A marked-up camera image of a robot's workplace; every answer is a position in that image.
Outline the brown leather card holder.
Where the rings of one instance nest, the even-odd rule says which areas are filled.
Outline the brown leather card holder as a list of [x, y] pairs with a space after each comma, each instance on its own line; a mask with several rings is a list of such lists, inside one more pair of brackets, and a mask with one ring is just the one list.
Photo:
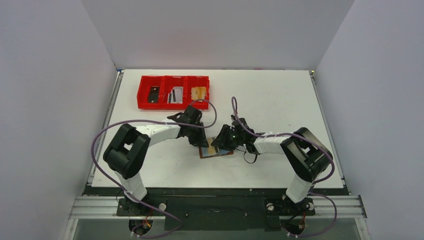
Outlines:
[[212, 142], [216, 139], [216, 137], [208, 137], [207, 143], [209, 144], [208, 147], [198, 147], [199, 150], [199, 158], [200, 159], [207, 159], [207, 158], [216, 158], [216, 157], [223, 157], [228, 155], [233, 155], [233, 150], [225, 150], [221, 149], [219, 147], [212, 146]]

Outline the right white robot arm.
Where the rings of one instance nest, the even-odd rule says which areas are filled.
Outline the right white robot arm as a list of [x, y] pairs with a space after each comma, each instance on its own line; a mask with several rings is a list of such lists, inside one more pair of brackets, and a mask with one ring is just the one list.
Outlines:
[[306, 127], [293, 133], [256, 133], [244, 118], [239, 118], [231, 125], [223, 125], [211, 144], [228, 151], [244, 146], [254, 155], [285, 155], [294, 170], [294, 178], [282, 199], [282, 207], [289, 214], [302, 207], [302, 201], [310, 194], [322, 172], [334, 166], [332, 153]]

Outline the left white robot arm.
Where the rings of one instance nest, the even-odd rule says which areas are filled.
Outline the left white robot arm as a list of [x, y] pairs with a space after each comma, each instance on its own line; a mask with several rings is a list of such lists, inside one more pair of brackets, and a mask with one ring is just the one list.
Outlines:
[[184, 112], [168, 116], [158, 124], [135, 127], [124, 123], [117, 130], [103, 153], [103, 160], [117, 174], [130, 200], [129, 208], [136, 215], [149, 210], [149, 201], [145, 198], [148, 192], [140, 175], [149, 147], [186, 137], [192, 146], [207, 148], [209, 144], [201, 118], [202, 112], [189, 105]]

